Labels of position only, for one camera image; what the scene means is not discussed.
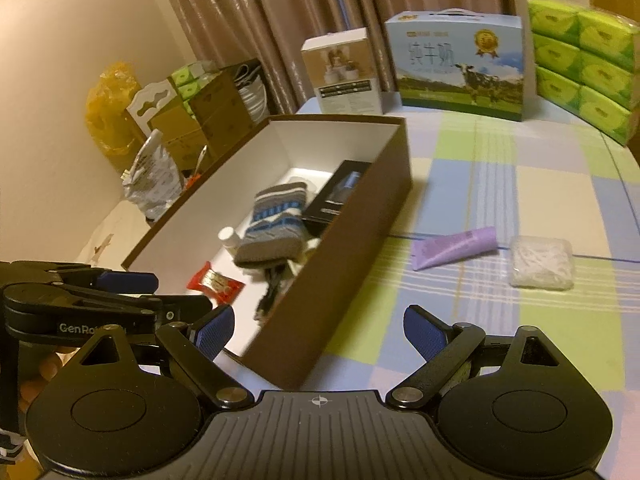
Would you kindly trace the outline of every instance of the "round joint cover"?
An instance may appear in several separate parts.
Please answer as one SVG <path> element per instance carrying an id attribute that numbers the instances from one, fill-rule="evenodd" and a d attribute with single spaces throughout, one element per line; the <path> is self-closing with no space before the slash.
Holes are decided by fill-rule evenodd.
<path id="1" fill-rule="evenodd" d="M 26 429 L 45 469 L 135 476 L 169 462 L 196 439 L 200 405 L 186 387 L 141 370 L 118 374 L 111 366 L 76 366 L 75 388 L 53 381 L 34 400 Z"/>
<path id="2" fill-rule="evenodd" d="M 534 380 L 502 370 L 449 390 L 438 407 L 444 439 L 500 477 L 555 478 L 594 467 L 611 432 L 604 402 L 546 367 L 518 368 Z"/>
<path id="3" fill-rule="evenodd" d="M 558 428 L 566 419 L 561 400 L 530 390 L 503 394 L 494 400 L 492 409 L 495 418 L 507 428 L 523 433 L 545 433 Z"/>
<path id="4" fill-rule="evenodd" d="M 76 401 L 71 416 L 89 431 L 118 431 L 133 426 L 146 412 L 145 399 L 127 390 L 99 390 Z"/>

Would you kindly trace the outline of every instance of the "white plastic bag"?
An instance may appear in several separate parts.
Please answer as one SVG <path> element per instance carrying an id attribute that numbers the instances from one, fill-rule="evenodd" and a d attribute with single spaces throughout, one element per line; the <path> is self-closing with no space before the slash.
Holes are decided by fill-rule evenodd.
<path id="1" fill-rule="evenodd" d="M 124 196 L 145 216 L 158 220 L 182 193 L 184 181 L 162 145 L 162 132 L 153 130 L 124 178 Z"/>
<path id="2" fill-rule="evenodd" d="M 513 286 L 568 290 L 574 286 L 571 244 L 558 238 L 517 236 L 511 241 Z"/>

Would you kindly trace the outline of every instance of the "black cable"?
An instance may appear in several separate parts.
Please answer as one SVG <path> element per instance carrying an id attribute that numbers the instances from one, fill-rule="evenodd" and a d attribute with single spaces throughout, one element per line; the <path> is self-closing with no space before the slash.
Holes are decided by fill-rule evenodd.
<path id="1" fill-rule="evenodd" d="M 258 308 L 255 311 L 254 318 L 256 321 L 262 322 L 271 310 L 271 307 L 278 296 L 278 292 L 280 291 L 280 282 L 284 277 L 286 269 L 286 265 L 279 265 L 271 269 L 265 269 L 264 276 L 267 279 L 268 288 L 265 295 L 258 302 Z"/>

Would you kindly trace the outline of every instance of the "purple tube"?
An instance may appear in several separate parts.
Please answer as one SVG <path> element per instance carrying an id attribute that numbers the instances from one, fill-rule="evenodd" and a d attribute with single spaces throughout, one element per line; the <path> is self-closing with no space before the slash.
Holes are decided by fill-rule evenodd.
<path id="1" fill-rule="evenodd" d="M 411 264 L 414 270 L 423 270 L 495 251 L 497 248 L 495 227 L 483 227 L 455 235 L 415 240 L 411 244 Z"/>

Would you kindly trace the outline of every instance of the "cow image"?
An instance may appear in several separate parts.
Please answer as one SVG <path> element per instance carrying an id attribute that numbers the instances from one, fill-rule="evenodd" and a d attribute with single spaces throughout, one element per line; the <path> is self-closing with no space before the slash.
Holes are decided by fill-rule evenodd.
<path id="1" fill-rule="evenodd" d="M 494 103 L 498 102 L 500 78 L 495 75 L 487 75 L 480 72 L 475 72 L 475 67 L 473 67 L 472 65 L 461 63 L 457 64 L 456 67 L 460 69 L 462 77 L 465 79 L 465 90 L 469 95 L 471 95 L 472 104 L 478 104 L 478 95 L 481 88 L 487 90 L 491 106 L 493 106 Z"/>
<path id="2" fill-rule="evenodd" d="M 484 84 L 482 85 L 487 90 L 489 96 L 489 106 L 493 107 L 499 100 L 500 92 L 500 78 L 497 75 L 480 74 L 484 76 Z"/>
<path id="3" fill-rule="evenodd" d="M 480 87 L 482 86 L 483 74 L 474 72 L 474 67 L 472 65 L 462 63 L 457 64 L 456 66 L 460 69 L 460 72 L 462 72 L 462 77 L 465 79 L 465 90 L 469 95 L 471 95 L 471 103 L 477 105 L 478 93 Z"/>

